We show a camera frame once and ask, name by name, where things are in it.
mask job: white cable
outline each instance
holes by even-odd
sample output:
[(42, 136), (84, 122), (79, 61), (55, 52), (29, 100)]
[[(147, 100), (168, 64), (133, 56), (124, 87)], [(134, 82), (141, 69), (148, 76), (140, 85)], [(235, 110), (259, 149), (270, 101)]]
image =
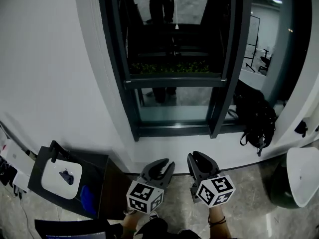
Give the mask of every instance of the white cable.
[(178, 30), (179, 27), (178, 27), (178, 18), (177, 18), (177, 0), (174, 0), (175, 1), (175, 8), (176, 8), (176, 26), (175, 26), (175, 29)]

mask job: black wristband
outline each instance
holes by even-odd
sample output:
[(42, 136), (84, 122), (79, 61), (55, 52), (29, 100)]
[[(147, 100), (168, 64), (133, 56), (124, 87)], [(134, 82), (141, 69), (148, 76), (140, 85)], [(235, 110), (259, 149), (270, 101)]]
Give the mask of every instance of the black wristband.
[(223, 224), (223, 223), (226, 222), (225, 216), (224, 216), (224, 218), (223, 218), (221, 221), (214, 222), (214, 223), (211, 223), (210, 220), (209, 220), (209, 218), (210, 218), (210, 215), (208, 215), (208, 224), (209, 224), (209, 227), (210, 227), (210, 228), (213, 227), (213, 226), (215, 226), (215, 225), (220, 225), (220, 224)]

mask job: white cube with marker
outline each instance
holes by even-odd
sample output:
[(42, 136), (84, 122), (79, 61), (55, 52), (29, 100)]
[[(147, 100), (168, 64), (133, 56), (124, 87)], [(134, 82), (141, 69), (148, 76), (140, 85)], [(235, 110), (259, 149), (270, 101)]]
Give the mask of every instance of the white cube with marker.
[(126, 194), (130, 208), (139, 212), (150, 214), (162, 202), (164, 190), (148, 184), (133, 181)]
[(227, 203), (236, 190), (229, 175), (204, 180), (200, 183), (196, 195), (208, 207)]

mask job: whiteboard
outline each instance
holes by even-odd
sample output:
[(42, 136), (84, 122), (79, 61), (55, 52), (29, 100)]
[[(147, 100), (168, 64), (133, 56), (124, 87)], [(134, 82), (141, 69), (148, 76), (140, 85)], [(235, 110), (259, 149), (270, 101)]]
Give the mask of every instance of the whiteboard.
[(256, 45), (259, 23), (260, 23), (259, 18), (250, 16), (250, 25), (249, 25), (247, 44)]

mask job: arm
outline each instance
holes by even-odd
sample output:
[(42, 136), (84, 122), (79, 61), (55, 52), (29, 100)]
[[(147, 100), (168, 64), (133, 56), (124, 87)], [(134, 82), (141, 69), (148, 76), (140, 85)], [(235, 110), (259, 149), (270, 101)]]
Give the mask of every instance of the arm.
[[(216, 223), (223, 220), (224, 214), (220, 206), (209, 208), (209, 221)], [(230, 239), (231, 235), (227, 223), (214, 225), (210, 228), (211, 239)]]
[(141, 217), (143, 217), (144, 213), (136, 212), (134, 214), (126, 215), (123, 222), (123, 235), (121, 238), (125, 239), (132, 239), (135, 232), (136, 232), (136, 226), (140, 220)]

